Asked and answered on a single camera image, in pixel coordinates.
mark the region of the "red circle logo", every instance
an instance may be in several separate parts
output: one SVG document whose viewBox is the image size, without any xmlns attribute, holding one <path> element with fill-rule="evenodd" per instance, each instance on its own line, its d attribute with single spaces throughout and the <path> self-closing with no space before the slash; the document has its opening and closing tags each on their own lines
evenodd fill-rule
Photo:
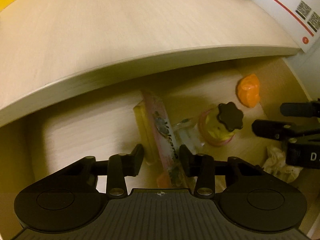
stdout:
<svg viewBox="0 0 320 240">
<path fill-rule="evenodd" d="M 302 38 L 302 42 L 303 42 L 304 44 L 308 44 L 308 43 L 309 43 L 309 39 L 308 39 L 307 37 L 303 37 L 303 38 Z"/>
</svg>

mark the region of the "ribbed black surface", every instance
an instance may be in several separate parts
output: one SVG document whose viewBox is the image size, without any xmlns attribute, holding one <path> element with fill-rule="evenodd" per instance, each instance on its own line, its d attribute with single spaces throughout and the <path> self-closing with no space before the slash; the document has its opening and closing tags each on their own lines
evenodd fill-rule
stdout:
<svg viewBox="0 0 320 240">
<path fill-rule="evenodd" d="M 298 230 L 278 234 L 246 231 L 226 220 L 214 202 L 193 197 L 188 190 L 135 189 L 111 200 L 91 224 L 73 232 L 43 234 L 25 229 L 16 240 L 307 240 Z"/>
</svg>

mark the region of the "red line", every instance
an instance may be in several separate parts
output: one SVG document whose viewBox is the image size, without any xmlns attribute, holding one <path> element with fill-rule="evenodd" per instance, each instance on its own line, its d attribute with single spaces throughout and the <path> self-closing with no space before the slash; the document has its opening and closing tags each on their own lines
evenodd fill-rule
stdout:
<svg viewBox="0 0 320 240">
<path fill-rule="evenodd" d="M 311 30 L 309 30 L 309 28 L 292 12 L 290 11 L 284 4 L 282 4 L 281 2 L 279 2 L 278 0 L 274 0 L 276 1 L 279 5 L 281 5 L 288 13 L 290 13 L 309 33 L 310 35 L 313 37 L 314 34 L 312 33 Z"/>
</svg>

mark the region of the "white paper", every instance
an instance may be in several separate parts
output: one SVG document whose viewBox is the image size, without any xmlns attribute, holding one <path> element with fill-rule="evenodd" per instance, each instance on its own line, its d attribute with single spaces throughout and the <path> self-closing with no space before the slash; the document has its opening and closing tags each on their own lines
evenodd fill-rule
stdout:
<svg viewBox="0 0 320 240">
<path fill-rule="evenodd" d="M 316 29 L 314 29 L 315 27 L 311 27 L 308 22 L 310 21 L 313 25 L 317 25 L 316 20 L 314 21 L 310 19 L 318 19 L 318 16 L 320 16 L 320 0 L 278 0 L 278 2 L 282 3 L 288 10 L 290 10 L 303 24 L 301 24 L 301 22 L 299 22 L 290 14 L 290 12 L 275 0 L 252 1 L 270 14 L 291 35 L 304 52 L 308 51 L 308 49 L 310 49 L 319 38 L 320 29 L 316 31 Z M 302 17 L 302 14 L 296 12 L 301 1 L 304 2 L 303 5 L 307 5 L 307 8 L 310 9 L 310 12 L 306 14 L 305 19 Z"/>
</svg>

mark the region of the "orange object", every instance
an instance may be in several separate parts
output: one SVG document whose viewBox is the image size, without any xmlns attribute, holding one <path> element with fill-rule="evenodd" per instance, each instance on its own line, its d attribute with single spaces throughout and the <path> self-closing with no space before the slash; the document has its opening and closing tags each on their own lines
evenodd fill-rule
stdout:
<svg viewBox="0 0 320 240">
<path fill-rule="evenodd" d="M 260 82 L 255 74 L 244 77 L 238 84 L 237 95 L 240 102 L 247 107 L 255 107 L 260 101 Z"/>
<path fill-rule="evenodd" d="M 158 188 L 172 188 L 169 174 L 166 171 L 163 171 L 157 178 L 157 186 Z"/>
</svg>

